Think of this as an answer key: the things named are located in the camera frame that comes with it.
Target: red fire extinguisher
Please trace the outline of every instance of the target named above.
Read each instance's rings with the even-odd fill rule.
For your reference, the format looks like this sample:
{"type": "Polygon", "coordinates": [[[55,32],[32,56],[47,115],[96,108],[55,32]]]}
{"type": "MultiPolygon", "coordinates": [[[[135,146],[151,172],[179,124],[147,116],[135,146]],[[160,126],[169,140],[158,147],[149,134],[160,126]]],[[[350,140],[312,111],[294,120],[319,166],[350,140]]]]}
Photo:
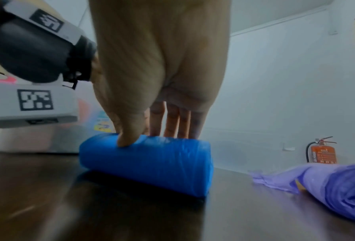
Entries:
{"type": "Polygon", "coordinates": [[[324,164],[336,164],[336,153],[335,148],[327,146],[326,143],[336,143],[333,141],[325,141],[332,137],[326,137],[322,139],[315,139],[314,142],[311,142],[306,147],[306,159],[307,163],[314,162],[314,163],[324,163],[324,164]],[[312,159],[309,160],[309,148],[311,145],[316,144],[315,146],[311,147],[311,154],[312,159]]]}

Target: brown tabletop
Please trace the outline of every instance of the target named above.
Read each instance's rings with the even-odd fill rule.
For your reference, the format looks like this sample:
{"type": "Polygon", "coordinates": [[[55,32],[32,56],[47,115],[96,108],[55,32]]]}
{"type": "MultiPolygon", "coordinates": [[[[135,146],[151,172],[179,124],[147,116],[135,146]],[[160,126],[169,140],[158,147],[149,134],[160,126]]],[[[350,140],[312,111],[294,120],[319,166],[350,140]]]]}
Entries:
{"type": "Polygon", "coordinates": [[[77,156],[0,153],[0,241],[339,241],[355,223],[307,194],[216,169],[206,200],[87,172],[77,156]]]}

